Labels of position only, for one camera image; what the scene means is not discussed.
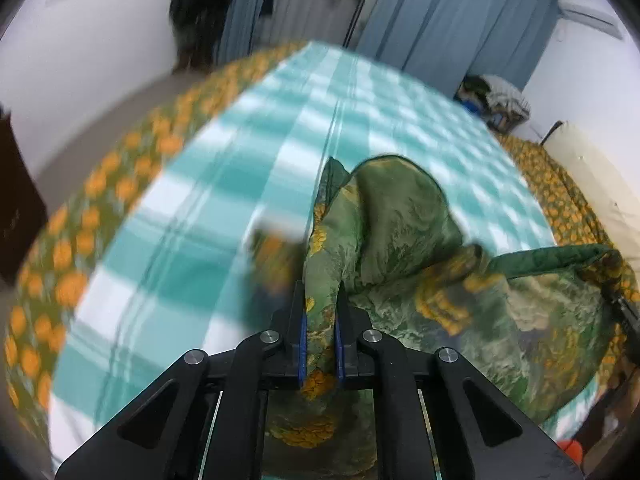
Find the clothes pile on chair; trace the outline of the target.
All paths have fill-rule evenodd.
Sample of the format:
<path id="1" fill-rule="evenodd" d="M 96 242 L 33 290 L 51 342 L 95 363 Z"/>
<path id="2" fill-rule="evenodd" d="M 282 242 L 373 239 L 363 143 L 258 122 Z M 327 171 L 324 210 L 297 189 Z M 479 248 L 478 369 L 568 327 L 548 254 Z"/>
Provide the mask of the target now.
<path id="1" fill-rule="evenodd" d="M 509 134 L 530 118 L 521 91 L 495 75 L 465 76 L 454 99 L 498 133 Z"/>

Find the blue curtain left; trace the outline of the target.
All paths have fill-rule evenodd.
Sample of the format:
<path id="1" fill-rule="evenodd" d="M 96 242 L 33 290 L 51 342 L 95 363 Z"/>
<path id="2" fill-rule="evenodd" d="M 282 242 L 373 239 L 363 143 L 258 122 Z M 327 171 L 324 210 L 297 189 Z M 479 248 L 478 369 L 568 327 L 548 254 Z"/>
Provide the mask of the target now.
<path id="1" fill-rule="evenodd" d="M 216 50 L 218 65 L 230 63 L 250 54 L 263 1 L 231 0 L 221 40 Z"/>

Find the teal white checked bedsheet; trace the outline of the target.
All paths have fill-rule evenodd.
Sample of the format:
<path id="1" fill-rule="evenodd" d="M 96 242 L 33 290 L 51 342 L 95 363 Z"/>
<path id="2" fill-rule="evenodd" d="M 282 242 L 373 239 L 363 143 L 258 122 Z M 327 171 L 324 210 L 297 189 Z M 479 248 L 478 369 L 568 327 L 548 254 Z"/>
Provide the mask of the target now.
<path id="1" fill-rule="evenodd" d="M 101 206 L 134 211 L 102 244 L 56 363 L 52 460 L 186 350 L 228 350 L 262 326 L 270 311 L 248 291 L 258 222 L 308 236 L 323 164 L 384 154 L 430 170 L 464 236 L 493 254 L 552 244 L 514 160 L 450 99 L 316 42 L 252 55 L 152 113 L 105 159 Z"/>

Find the orange fleece trousers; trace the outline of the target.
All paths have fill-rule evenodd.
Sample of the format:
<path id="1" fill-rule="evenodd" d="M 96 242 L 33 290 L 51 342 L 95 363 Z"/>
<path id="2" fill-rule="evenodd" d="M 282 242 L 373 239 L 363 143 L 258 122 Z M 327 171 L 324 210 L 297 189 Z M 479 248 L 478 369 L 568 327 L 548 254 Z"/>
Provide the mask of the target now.
<path id="1" fill-rule="evenodd" d="M 584 450 L 579 441 L 575 439 L 559 440 L 556 444 L 577 466 L 582 466 Z"/>

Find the green landscape print jacket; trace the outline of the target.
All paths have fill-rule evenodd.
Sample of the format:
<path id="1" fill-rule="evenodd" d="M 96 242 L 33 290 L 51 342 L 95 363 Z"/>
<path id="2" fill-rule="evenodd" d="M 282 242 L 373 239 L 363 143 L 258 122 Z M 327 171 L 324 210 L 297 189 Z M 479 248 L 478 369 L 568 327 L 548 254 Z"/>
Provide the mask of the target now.
<path id="1" fill-rule="evenodd" d="M 611 299 L 636 299 L 631 268 L 608 245 L 492 256 L 464 239 L 438 183 L 408 159 L 324 166 L 308 240 L 264 224 L 253 275 L 275 307 L 305 291 L 302 388 L 269 401 L 265 474 L 280 479 L 372 476 L 373 398 L 337 385 L 336 300 L 365 310 L 405 347 L 459 350 L 518 408 L 543 424 L 597 373 L 614 334 Z"/>

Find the dark wooden nightstand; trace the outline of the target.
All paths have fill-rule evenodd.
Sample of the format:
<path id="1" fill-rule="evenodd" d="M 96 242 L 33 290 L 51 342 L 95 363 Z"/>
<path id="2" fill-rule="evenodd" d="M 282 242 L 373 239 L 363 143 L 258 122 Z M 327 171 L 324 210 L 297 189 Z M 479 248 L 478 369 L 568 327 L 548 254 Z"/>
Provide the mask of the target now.
<path id="1" fill-rule="evenodd" d="M 18 148 L 7 110 L 1 110 L 0 142 L 1 281 L 13 285 L 48 216 Z"/>

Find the white air conditioner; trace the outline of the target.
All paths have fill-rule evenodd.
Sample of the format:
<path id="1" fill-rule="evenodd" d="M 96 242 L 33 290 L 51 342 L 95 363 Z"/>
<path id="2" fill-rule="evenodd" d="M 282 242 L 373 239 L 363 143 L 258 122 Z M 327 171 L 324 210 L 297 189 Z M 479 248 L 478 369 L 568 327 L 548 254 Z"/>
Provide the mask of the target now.
<path id="1" fill-rule="evenodd" d="M 589 6 L 581 6 L 574 2 L 560 2 L 559 8 L 562 17 L 567 21 L 593 28 L 619 40 L 624 39 L 622 31 L 620 30 L 620 24 L 618 24 L 616 18 L 613 18 L 610 14 L 606 14 L 598 9 L 591 9 Z"/>

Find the black garment on rail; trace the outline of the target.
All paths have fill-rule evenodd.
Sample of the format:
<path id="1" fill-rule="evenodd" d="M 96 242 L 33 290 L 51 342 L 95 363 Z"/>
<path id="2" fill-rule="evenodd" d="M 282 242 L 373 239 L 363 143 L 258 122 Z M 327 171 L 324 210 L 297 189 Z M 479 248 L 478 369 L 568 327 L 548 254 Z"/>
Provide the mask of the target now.
<path id="1" fill-rule="evenodd" d="M 274 0 L 262 0 L 258 16 L 260 18 L 270 18 L 273 14 Z"/>

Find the blue curtain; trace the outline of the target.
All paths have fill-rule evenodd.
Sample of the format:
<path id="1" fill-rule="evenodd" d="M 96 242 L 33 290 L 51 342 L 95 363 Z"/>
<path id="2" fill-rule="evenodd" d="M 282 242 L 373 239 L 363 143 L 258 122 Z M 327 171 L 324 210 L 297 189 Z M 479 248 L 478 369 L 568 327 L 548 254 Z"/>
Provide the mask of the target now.
<path id="1" fill-rule="evenodd" d="M 445 96 L 471 75 L 523 89 L 559 15 L 559 0 L 376 0 L 356 50 Z"/>
<path id="2" fill-rule="evenodd" d="M 263 1 L 231 0 L 221 40 L 216 50 L 218 65 L 230 63 L 250 54 Z"/>

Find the orange floral green quilt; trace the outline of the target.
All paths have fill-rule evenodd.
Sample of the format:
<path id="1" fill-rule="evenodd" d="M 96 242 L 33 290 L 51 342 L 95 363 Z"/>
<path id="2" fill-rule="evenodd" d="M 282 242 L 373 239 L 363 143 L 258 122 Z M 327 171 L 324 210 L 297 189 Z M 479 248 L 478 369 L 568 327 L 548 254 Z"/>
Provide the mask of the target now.
<path id="1" fill-rule="evenodd" d="M 281 49 L 286 54 L 294 54 L 306 46 L 308 44 L 303 46 L 288 44 L 276 49 Z M 237 62 L 240 61 L 218 70 L 206 81 L 197 84 L 187 92 L 203 88 L 223 70 Z M 51 217 L 38 235 L 18 274 L 16 301 L 10 313 L 4 342 L 6 381 L 18 419 L 51 456 L 49 414 L 52 405 L 54 373 L 78 309 L 78 297 L 88 289 L 96 265 L 102 257 L 102 244 L 113 239 L 119 220 L 134 211 L 131 206 L 101 206 L 100 195 L 110 180 L 103 170 L 103 164 L 107 156 L 119 148 L 126 136 L 141 131 L 152 113 L 167 110 L 175 102 L 152 110 L 96 165 L 84 186 Z M 596 244 L 608 245 L 618 251 L 588 205 L 582 191 L 570 180 L 567 172 L 557 162 L 537 145 L 516 139 L 500 140 L 496 137 L 495 139 L 508 152 L 518 170 L 523 174 L 550 226 L 553 242 L 541 248 Z M 409 156 L 401 154 L 373 155 L 352 168 L 347 168 L 338 158 L 330 157 L 322 166 L 320 179 L 324 166 L 330 159 L 338 160 L 347 170 L 354 170 L 363 162 L 381 156 L 408 159 L 409 162 L 413 162 L 427 172 L 445 194 L 444 188 L 430 170 L 424 169 Z M 454 220 L 463 234 L 460 223 L 456 218 Z M 259 221 L 256 229 L 264 224 L 281 230 L 287 238 L 296 242 L 308 240 L 311 234 L 310 231 L 308 236 L 298 236 L 291 228 L 274 220 Z M 260 296 L 254 281 L 253 233 L 248 240 L 250 253 L 248 291 L 250 299 L 256 306 L 268 308 L 268 299 Z M 463 237 L 468 242 L 482 245 L 492 256 L 510 254 L 510 252 L 501 255 L 493 254 L 483 243 L 473 242 L 464 234 Z M 512 252 L 534 249 L 540 248 L 518 249 Z M 613 339 L 597 373 L 573 400 L 541 424 L 552 437 L 564 437 L 585 418 L 585 411 L 578 408 L 577 403 L 579 400 L 592 402 L 594 397 L 602 391 L 620 355 L 623 340 L 620 326 L 614 323 Z"/>

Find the blue curtain right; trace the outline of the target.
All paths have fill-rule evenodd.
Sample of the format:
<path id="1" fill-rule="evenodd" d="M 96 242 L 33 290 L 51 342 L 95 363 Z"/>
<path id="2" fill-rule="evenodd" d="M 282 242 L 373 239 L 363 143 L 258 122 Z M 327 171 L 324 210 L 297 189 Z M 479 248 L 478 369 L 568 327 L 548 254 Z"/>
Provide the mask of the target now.
<path id="1" fill-rule="evenodd" d="M 376 0 L 356 50 L 445 96 L 471 75 L 523 89 L 559 15 L 559 0 Z"/>

